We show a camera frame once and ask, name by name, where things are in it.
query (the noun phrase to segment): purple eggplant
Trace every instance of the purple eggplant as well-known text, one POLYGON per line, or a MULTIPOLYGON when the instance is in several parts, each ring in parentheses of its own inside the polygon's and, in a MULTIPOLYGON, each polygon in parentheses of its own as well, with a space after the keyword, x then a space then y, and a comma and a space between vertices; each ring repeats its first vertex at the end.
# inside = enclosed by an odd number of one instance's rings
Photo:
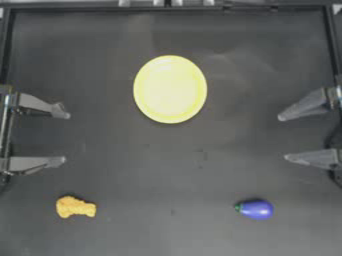
POLYGON ((273 216, 273 205, 265 200, 240 202, 234 208, 244 216, 256 220, 265 220, 273 216))

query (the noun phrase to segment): toy eggplant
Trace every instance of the toy eggplant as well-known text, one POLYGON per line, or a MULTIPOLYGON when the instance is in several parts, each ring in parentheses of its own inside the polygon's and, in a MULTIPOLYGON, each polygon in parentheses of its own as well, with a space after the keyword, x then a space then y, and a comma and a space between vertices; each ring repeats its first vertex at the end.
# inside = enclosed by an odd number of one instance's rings
POLYGON ((234 208, 244 216, 257 220, 272 218, 274 212, 272 203, 265 200, 240 202, 236 204, 234 208))

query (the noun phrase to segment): yellow toy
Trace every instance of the yellow toy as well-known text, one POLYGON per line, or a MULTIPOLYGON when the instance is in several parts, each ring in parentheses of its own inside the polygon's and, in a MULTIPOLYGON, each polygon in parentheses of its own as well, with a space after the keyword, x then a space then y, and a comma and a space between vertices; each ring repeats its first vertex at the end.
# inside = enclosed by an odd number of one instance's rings
POLYGON ((97 205, 86 203, 73 196, 65 196, 57 202, 57 211, 61 218, 69 218, 74 214, 95 217, 97 205))

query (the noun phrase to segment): black tray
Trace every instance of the black tray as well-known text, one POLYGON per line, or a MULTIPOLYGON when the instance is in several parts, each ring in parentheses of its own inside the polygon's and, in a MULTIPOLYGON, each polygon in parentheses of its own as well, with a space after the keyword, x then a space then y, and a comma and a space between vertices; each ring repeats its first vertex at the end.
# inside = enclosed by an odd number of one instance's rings
POLYGON ((17 120, 14 153, 69 162, 2 198, 0 254, 339 255, 341 191, 327 172, 284 160, 324 148, 339 113, 277 120, 335 85, 331 18, 323 6, 9 6, 2 82, 62 100, 73 118, 17 120), (180 125, 148 119, 133 98, 140 68, 166 54, 192 59, 209 83, 204 110, 180 125), (58 217, 70 193, 97 202, 95 219, 58 217), (246 197, 274 203, 270 221, 237 214, 246 197))

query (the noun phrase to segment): yellow oval plate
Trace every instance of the yellow oval plate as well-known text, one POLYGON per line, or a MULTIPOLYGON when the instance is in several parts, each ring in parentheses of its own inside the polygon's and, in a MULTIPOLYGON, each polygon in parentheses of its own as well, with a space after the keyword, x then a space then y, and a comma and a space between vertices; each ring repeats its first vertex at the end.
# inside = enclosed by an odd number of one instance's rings
POLYGON ((142 112, 161 123, 181 123, 197 115, 208 98, 208 82, 198 66, 180 56, 146 63, 134 81, 142 112))

